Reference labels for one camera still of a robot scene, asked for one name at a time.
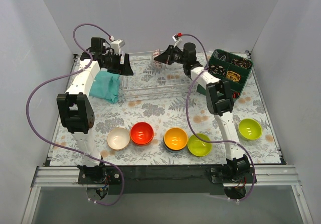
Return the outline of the white pink bowl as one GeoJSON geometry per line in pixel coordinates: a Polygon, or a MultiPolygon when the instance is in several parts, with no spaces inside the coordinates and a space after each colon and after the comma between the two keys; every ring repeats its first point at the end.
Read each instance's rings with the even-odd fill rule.
{"type": "Polygon", "coordinates": [[[116,151],[125,149],[130,140],[131,138],[129,131],[120,127],[112,129],[107,136],[108,146],[116,151]]]}

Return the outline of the lime green bowl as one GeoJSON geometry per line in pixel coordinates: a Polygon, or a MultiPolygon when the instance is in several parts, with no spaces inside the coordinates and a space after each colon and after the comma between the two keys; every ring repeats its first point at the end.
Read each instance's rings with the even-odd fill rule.
{"type": "Polygon", "coordinates": [[[242,138],[249,141],[257,140],[262,135],[262,127],[254,119],[241,120],[238,125],[238,131],[242,138]]]}
{"type": "Polygon", "coordinates": [[[211,152],[211,149],[211,143],[201,141],[195,135],[189,137],[188,150],[191,152],[191,154],[197,157],[204,157],[211,152]]]}

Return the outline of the blue patterned bowl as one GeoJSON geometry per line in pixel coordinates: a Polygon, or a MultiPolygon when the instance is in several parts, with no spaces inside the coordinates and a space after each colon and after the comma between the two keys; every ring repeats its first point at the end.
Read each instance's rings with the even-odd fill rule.
{"type": "Polygon", "coordinates": [[[162,69],[162,63],[159,61],[156,61],[155,58],[161,54],[160,49],[156,49],[152,53],[152,58],[151,58],[151,64],[153,67],[155,67],[156,70],[161,70],[162,69]]]}

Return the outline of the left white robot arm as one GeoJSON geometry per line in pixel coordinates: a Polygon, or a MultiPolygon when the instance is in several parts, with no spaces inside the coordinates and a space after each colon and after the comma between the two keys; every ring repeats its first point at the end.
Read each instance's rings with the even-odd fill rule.
{"type": "Polygon", "coordinates": [[[100,184],[107,178],[107,172],[100,162],[101,155],[96,148],[92,128],[95,114],[88,99],[96,75],[101,69],[110,73],[132,76],[129,54],[121,54],[123,40],[93,37],[91,47],[80,56],[79,70],[70,87],[64,94],[57,96],[57,105],[61,124],[70,132],[76,141],[78,150],[85,154],[79,165],[86,180],[100,184]]]}

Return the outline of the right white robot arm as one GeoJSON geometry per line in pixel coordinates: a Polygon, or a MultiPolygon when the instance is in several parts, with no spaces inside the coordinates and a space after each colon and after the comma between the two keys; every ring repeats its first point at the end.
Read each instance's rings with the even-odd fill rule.
{"type": "Polygon", "coordinates": [[[227,164],[219,174],[221,178],[235,183],[241,181],[250,173],[250,159],[240,146],[233,123],[234,100],[229,82],[211,75],[208,65],[201,65],[197,59],[196,46],[190,42],[185,43],[182,50],[176,45],[169,45],[163,53],[153,59],[167,65],[182,64],[184,74],[192,80],[191,85],[197,83],[206,90],[208,111],[214,115],[223,138],[221,142],[225,145],[227,164]]]}

